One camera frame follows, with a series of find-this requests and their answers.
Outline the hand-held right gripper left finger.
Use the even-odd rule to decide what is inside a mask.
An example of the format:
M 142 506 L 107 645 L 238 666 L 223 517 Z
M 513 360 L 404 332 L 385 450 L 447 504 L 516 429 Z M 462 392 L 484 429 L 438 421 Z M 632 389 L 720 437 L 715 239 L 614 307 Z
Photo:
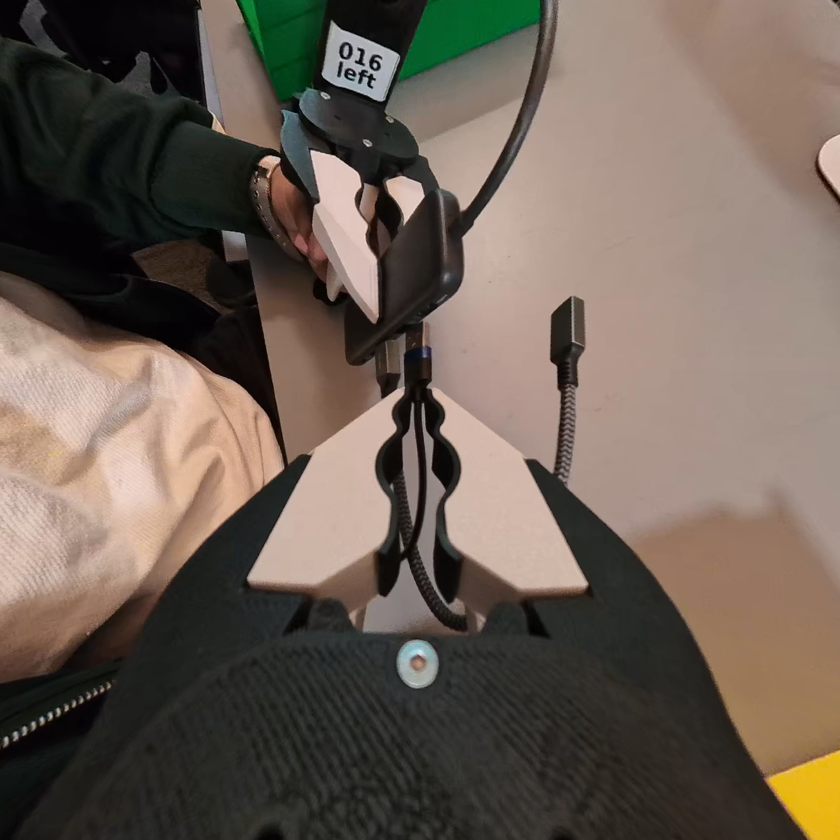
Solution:
M 377 561 L 392 536 L 392 503 L 376 458 L 396 432 L 399 389 L 313 449 L 248 573 L 252 589 L 335 600 L 362 629 L 379 594 Z

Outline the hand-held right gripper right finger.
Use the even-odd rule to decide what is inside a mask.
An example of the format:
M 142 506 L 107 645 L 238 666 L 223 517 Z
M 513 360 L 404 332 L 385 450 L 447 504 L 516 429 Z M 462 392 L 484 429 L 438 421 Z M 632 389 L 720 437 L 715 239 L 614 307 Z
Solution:
M 501 603 L 584 594 L 585 576 L 522 453 L 436 387 L 424 414 L 443 491 L 434 578 L 444 601 L 483 621 Z

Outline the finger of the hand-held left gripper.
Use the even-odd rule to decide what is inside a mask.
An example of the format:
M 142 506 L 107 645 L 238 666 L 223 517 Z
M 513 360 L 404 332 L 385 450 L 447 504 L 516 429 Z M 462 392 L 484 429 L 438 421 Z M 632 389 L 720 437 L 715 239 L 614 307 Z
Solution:
M 406 224 L 427 194 L 438 189 L 430 173 L 417 179 L 405 174 L 384 179 L 384 224 Z
M 312 150 L 311 168 L 318 191 L 312 228 L 328 257 L 328 293 L 345 290 L 371 323 L 381 318 L 380 259 L 368 242 L 368 223 L 355 198 L 364 190 L 360 174 L 335 155 Z

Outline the black power bank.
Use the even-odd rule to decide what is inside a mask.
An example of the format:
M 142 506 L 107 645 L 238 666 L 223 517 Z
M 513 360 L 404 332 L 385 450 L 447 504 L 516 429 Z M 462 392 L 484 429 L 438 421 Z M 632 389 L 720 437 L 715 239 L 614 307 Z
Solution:
M 344 355 L 349 365 L 366 364 L 383 342 L 425 320 L 456 294 L 465 273 L 462 238 L 450 230 L 458 216 L 454 194 L 441 188 L 427 194 L 379 260 L 377 322 L 355 302 L 345 305 Z

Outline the person's left hand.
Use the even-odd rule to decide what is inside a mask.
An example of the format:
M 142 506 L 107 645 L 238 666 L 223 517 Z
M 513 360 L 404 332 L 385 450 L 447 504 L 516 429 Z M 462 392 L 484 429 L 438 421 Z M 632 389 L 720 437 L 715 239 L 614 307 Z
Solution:
M 321 280 L 326 281 L 329 259 L 312 228 L 312 208 L 303 192 L 290 182 L 278 164 L 269 178 L 272 212 L 297 252 L 304 257 Z

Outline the green box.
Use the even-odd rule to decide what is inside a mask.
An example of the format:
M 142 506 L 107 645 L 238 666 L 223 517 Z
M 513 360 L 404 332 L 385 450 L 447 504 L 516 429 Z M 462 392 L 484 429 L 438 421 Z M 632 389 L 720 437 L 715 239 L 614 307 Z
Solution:
M 310 86 L 323 1 L 237 1 L 248 34 L 281 100 Z M 538 1 L 431 1 L 400 79 L 413 77 L 539 21 Z

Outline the beige trousers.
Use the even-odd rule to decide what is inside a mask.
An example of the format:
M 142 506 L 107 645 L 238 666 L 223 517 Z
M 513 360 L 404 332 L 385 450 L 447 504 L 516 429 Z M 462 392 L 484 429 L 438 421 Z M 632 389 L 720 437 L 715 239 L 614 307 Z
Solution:
M 283 469 L 238 384 L 3 272 L 1 677 L 126 654 L 194 552 Z

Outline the dark zipped jacket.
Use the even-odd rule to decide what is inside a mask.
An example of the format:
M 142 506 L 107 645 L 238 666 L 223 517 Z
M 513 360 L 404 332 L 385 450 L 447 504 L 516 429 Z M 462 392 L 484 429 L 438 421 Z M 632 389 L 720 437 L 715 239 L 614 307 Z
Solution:
M 138 269 L 2 244 L 3 272 L 53 292 L 96 324 L 186 354 L 247 393 L 235 375 L 262 372 L 241 321 Z M 2 838 L 15 835 L 78 751 L 128 653 L 93 663 L 87 652 L 88 646 L 80 647 L 48 674 L 2 682 Z

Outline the yellow board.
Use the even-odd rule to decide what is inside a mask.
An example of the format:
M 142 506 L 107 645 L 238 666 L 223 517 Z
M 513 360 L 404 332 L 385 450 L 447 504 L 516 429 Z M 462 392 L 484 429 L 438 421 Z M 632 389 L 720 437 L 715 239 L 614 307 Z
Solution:
M 776 773 L 767 782 L 808 838 L 839 838 L 839 751 Z

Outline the white rounded object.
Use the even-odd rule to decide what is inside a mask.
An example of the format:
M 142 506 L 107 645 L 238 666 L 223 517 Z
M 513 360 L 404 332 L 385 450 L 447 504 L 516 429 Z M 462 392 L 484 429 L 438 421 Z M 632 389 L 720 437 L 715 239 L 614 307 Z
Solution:
M 837 201 L 840 197 L 839 186 L 839 134 L 826 140 L 817 153 L 815 166 L 826 189 Z

